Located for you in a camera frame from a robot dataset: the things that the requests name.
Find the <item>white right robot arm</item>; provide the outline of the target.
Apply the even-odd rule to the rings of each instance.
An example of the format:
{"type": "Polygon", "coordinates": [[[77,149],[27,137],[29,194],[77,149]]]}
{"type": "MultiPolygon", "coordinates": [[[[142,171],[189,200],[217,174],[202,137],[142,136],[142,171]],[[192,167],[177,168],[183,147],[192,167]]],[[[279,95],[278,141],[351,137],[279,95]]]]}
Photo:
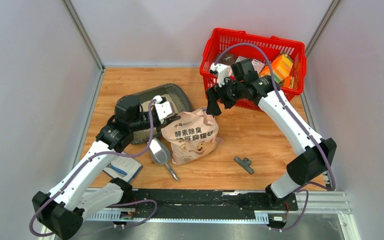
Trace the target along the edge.
{"type": "Polygon", "coordinates": [[[239,100],[252,101],[275,122],[296,154],[286,172],[266,188],[265,203],[269,208],[279,209],[286,196],[328,170],[336,142],[322,137],[303,120],[270,75],[260,77],[249,59],[231,66],[212,63],[209,73],[217,80],[206,91],[207,114],[219,116],[219,103],[230,109],[239,100]]]}

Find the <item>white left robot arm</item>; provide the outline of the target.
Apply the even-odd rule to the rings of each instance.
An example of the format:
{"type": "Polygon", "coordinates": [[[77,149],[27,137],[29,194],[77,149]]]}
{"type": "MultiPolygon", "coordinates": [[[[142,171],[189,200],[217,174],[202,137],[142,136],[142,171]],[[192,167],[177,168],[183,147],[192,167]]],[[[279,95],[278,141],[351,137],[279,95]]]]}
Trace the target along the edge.
{"type": "Polygon", "coordinates": [[[72,238],[86,219],[108,207],[136,207],[143,200],[133,201],[133,187],[122,178],[113,178],[101,189],[85,194],[97,176],[115,157],[136,158],[151,146],[154,129],[165,126],[175,116],[173,105],[156,95],[144,110],[137,95],[125,95],[114,108],[114,114],[101,128],[87,154],[57,185],[48,192],[38,191],[32,198],[34,215],[29,230],[36,237],[57,235],[72,238]],[[146,147],[139,153],[126,154],[125,148],[134,140],[134,133],[149,130],[146,147]]]}

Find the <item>pink cat litter bag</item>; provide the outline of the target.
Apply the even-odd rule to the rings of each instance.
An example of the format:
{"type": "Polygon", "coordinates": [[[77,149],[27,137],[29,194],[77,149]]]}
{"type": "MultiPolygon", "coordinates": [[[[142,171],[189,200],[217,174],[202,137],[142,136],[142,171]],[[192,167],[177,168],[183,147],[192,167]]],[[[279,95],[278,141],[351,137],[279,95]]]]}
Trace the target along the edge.
{"type": "Polygon", "coordinates": [[[183,111],[178,119],[161,129],[161,134],[171,146],[171,161],[180,166],[212,153],[223,140],[218,137],[219,125],[207,109],[183,111]]]}

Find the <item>black bag clip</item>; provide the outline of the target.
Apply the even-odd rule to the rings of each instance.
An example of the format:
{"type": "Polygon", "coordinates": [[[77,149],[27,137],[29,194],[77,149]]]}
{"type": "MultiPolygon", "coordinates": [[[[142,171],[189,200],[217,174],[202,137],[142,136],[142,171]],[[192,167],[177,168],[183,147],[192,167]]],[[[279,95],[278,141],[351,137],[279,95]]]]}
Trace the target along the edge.
{"type": "Polygon", "coordinates": [[[254,173],[254,170],[250,167],[251,165],[251,160],[248,159],[247,157],[244,157],[243,159],[239,158],[236,156],[234,158],[234,161],[239,164],[245,171],[247,171],[250,175],[254,173]]]}

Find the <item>silver metal scoop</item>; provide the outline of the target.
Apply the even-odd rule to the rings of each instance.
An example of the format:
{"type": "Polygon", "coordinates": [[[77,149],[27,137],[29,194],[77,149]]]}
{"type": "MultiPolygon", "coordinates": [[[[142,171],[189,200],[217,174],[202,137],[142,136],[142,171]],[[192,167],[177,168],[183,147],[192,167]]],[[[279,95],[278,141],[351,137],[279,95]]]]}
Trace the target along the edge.
{"type": "Polygon", "coordinates": [[[170,175],[176,180],[179,181],[179,177],[169,165],[169,160],[171,159],[171,153],[169,149],[158,139],[153,138],[150,141],[149,152],[153,162],[157,165],[164,165],[170,175]]]}

